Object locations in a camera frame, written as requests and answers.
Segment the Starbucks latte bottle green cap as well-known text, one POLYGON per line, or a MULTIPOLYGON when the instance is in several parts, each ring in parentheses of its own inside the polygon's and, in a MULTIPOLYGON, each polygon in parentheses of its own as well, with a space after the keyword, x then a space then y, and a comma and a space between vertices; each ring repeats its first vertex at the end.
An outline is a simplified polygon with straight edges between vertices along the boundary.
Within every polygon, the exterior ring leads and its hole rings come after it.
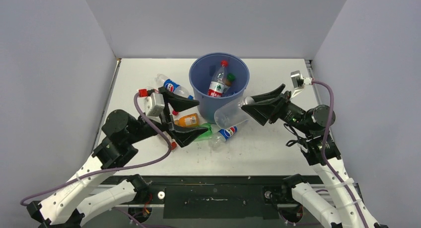
POLYGON ((223 93, 226 93, 230 89, 235 79, 236 77, 234 74, 232 73, 227 74, 226 78, 223 79, 223 84, 225 85, 223 89, 223 93))

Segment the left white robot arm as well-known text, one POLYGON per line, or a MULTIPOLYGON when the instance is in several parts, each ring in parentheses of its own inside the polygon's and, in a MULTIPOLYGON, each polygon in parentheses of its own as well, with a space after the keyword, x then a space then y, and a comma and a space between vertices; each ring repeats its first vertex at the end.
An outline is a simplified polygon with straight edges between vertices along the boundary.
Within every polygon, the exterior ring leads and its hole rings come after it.
POLYGON ((176 125, 170 108, 182 112, 196 107, 199 101, 176 95, 164 87, 140 89, 134 95, 139 113, 134 117, 118 109, 112 111, 102 126, 105 138, 89 155, 80 169, 64 184, 23 198, 30 217, 42 228, 80 228, 95 216, 123 203, 143 203, 148 197, 148 183, 138 174, 131 175, 118 185, 92 195, 92 191, 117 171, 129 170, 129 161, 138 153, 135 143, 160 136, 167 144, 185 147, 206 129, 176 125))

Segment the small clear bottle red cap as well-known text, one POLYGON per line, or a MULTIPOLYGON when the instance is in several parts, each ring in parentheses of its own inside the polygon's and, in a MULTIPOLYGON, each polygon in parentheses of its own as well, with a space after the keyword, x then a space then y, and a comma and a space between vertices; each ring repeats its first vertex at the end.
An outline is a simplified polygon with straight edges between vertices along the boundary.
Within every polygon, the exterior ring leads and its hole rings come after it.
POLYGON ((171 150, 175 150, 178 147, 177 143, 175 142, 174 139, 170 138, 169 140, 171 142, 171 150))

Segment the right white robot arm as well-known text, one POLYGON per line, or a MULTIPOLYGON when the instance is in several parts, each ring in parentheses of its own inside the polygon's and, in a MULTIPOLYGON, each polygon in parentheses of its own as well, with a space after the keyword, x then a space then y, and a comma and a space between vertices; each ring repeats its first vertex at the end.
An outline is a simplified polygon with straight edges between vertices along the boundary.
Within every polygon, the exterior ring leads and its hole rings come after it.
POLYGON ((331 201, 326 201, 300 174, 283 179, 281 185, 269 191, 269 201, 295 203, 309 211, 325 228, 379 228, 380 222, 370 213, 348 175, 341 153, 330 136, 334 121, 332 105, 318 105, 304 110, 292 99, 304 90, 277 89, 251 97, 241 103, 241 109, 259 124, 283 121, 295 140, 287 146, 298 145, 309 166, 316 172, 331 201))

